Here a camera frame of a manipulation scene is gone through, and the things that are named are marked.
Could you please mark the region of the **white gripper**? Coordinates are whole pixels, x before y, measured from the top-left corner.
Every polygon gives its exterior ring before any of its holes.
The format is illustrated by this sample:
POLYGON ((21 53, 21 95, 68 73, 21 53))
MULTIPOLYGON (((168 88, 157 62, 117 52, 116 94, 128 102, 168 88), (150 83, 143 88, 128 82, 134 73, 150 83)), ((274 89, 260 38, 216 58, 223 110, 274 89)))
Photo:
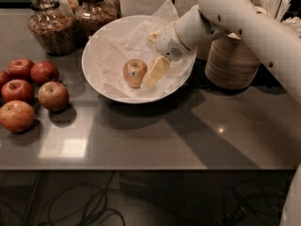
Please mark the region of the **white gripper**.
POLYGON ((179 39, 174 24, 160 32, 150 33, 148 40, 155 43, 156 50, 161 56, 155 59, 150 71, 145 75, 141 84, 141 88, 144 90, 150 90, 156 86, 169 70, 170 60, 179 61, 190 52, 179 39))

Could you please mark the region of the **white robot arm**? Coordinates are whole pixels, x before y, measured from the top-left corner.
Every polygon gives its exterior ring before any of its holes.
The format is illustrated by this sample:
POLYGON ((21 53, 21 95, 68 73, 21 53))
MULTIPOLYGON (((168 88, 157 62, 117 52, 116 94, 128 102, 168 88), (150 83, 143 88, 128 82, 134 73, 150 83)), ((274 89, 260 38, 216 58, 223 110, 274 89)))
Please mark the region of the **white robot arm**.
POLYGON ((180 19, 158 32, 155 45, 160 56, 144 77, 142 87, 153 88, 172 61, 228 32, 236 34, 301 103, 300 34, 259 11, 249 0, 198 0, 180 19))

